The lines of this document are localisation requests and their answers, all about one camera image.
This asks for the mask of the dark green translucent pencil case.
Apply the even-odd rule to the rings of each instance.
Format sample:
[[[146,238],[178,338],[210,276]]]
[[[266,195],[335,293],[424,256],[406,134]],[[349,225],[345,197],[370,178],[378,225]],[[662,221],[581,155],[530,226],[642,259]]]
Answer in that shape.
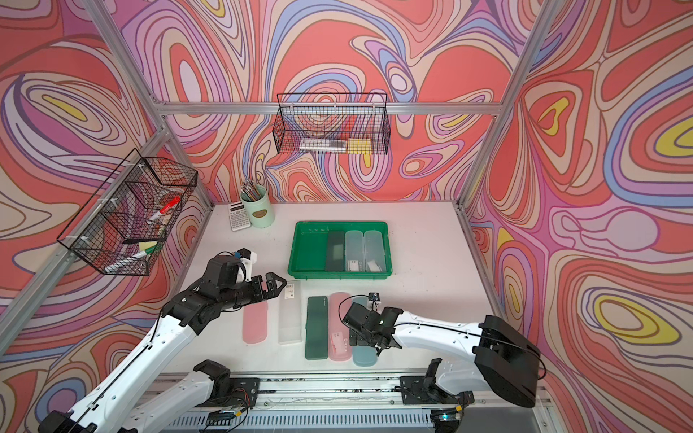
[[[344,231],[330,231],[327,238],[325,260],[326,272],[343,272],[345,270],[346,234]]]

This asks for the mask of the translucent white pencil case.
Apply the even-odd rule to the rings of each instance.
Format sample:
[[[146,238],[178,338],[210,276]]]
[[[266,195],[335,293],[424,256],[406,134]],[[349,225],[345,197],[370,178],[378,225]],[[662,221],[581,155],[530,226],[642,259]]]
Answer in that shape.
[[[364,272],[364,234],[350,230],[345,234],[345,267],[347,272]]]
[[[386,262],[382,233],[375,230],[366,231],[364,233],[364,249],[366,270],[368,272],[385,272]]]

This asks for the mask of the green plastic storage tray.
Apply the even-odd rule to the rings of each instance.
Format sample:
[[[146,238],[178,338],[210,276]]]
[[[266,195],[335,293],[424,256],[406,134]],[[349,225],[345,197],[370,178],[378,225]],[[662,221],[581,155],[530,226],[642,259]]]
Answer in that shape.
[[[382,233],[386,262],[385,272],[326,272],[327,238],[330,231],[369,230]],[[300,221],[295,225],[288,273],[303,280],[385,280],[393,273],[389,227],[383,221]]]

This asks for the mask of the teal pencil case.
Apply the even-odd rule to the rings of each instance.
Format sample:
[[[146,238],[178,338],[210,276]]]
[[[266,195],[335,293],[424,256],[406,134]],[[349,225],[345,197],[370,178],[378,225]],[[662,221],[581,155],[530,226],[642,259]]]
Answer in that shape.
[[[352,359],[356,366],[370,367],[377,363],[378,355],[375,348],[370,346],[358,346],[357,334],[353,330],[349,332],[349,341],[352,348]]]

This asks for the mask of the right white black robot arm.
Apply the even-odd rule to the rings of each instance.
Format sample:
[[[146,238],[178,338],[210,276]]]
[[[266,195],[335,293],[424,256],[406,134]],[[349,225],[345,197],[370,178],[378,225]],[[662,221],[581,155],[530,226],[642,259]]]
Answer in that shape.
[[[368,346],[377,354],[411,348],[439,355],[431,359],[425,375],[400,378],[396,391],[405,405],[466,407],[473,403],[473,388],[480,382],[512,405],[536,404],[538,382],[546,373],[541,351],[500,317],[454,323],[394,307],[377,311],[358,303],[338,314],[349,330],[351,346]]]

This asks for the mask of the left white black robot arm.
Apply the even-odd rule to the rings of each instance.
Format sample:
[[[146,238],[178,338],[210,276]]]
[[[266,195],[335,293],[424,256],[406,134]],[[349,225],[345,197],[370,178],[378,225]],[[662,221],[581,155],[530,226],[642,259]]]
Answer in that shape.
[[[41,432],[160,432],[199,405],[252,406],[249,391],[223,364],[204,360],[183,380],[146,403],[144,393],[183,348],[224,313],[275,299],[288,281],[269,272],[251,276],[251,252],[225,252],[209,260],[200,279],[175,295],[126,359],[68,411],[52,411]]]

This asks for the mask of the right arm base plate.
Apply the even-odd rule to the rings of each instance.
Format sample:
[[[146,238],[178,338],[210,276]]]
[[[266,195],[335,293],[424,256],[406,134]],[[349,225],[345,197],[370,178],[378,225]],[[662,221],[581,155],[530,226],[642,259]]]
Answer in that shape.
[[[404,405],[455,404],[465,408],[476,401],[472,391],[450,394],[438,387],[434,378],[425,376],[402,376],[393,390],[400,393]]]

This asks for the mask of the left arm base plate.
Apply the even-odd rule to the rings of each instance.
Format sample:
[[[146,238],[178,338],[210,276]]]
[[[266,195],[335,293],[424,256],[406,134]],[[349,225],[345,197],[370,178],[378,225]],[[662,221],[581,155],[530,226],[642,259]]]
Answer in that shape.
[[[257,377],[240,377],[222,379],[214,384],[207,400],[196,405],[196,408],[247,406],[254,408],[259,393],[260,379]]]

